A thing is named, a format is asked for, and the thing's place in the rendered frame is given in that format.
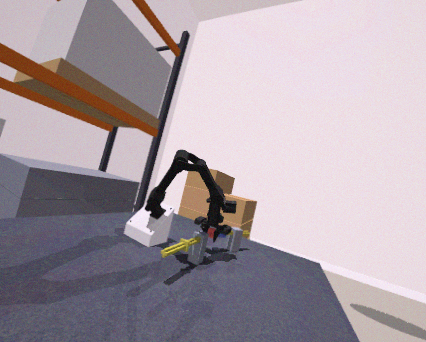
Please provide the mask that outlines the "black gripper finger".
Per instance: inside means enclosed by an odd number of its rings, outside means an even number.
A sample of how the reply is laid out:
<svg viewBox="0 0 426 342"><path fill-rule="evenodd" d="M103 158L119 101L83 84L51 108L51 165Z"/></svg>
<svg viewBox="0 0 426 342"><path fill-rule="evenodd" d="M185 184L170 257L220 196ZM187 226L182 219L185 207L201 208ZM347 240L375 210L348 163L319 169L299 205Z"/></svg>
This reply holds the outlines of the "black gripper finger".
<svg viewBox="0 0 426 342"><path fill-rule="evenodd" d="M207 233L210 226L209 225L207 227L200 226L200 228L202 228L203 232Z"/></svg>
<svg viewBox="0 0 426 342"><path fill-rule="evenodd" d="M216 239L219 236L219 234L220 234L220 232L214 231L213 242L216 241Z"/></svg>

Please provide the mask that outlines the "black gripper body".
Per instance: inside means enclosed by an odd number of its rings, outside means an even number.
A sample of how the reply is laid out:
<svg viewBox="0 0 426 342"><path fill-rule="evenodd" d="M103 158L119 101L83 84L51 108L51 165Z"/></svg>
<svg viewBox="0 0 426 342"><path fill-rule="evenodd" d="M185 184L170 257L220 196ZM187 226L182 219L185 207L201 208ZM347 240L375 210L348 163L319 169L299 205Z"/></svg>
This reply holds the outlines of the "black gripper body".
<svg viewBox="0 0 426 342"><path fill-rule="evenodd" d="M221 213L208 212L207 213L208 220L207 220L207 218L200 216L200 217L195 219L194 224L197 224L197 225L201 224L202 227L207 227L209 225L211 227L216 228L216 231L220 232L220 234L228 235L231 232L232 228L231 228L231 226L228 226L228 225L225 225L225 224L223 226L218 225L220 223L220 221L219 221L220 215L221 215Z"/></svg>

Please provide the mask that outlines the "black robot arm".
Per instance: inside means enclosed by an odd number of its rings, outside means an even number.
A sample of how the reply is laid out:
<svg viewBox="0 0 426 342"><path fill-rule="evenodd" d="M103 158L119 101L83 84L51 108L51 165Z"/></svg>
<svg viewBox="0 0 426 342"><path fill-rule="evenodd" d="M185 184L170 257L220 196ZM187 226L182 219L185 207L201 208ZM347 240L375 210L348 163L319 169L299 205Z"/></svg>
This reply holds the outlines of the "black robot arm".
<svg viewBox="0 0 426 342"><path fill-rule="evenodd" d="M194 164L188 163L188 160ZM223 190L216 184L205 160L181 149L176 152L170 168L158 186L154 187L148 196L145 210L151 213L150 216L152 218L158 220L166 212L166 210L160 205L164 201L166 194L165 190L168 188L175 176L183 170L199 172L210 194L210 197L206 199L206 202L210 203L209 212L220 213L220 209L222 208L223 213L236 213L236 201L225 200Z"/></svg>

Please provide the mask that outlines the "yellow square bar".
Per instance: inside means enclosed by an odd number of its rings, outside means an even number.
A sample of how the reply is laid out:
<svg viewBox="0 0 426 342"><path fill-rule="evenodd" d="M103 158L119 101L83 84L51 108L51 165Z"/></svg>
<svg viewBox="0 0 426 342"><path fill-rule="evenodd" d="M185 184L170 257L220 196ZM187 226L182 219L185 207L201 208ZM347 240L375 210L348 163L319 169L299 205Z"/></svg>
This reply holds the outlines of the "yellow square bar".
<svg viewBox="0 0 426 342"><path fill-rule="evenodd" d="M205 248L208 241L208 236L209 234L205 232L196 231L194 232L192 239L186 240L186 239L180 238L179 243L172 245L168 248L165 248L164 250L161 251L161 254L163 254L162 257L163 258L168 257L180 250L187 252L188 247L190 246L187 261L195 265L198 265L203 261Z"/></svg>

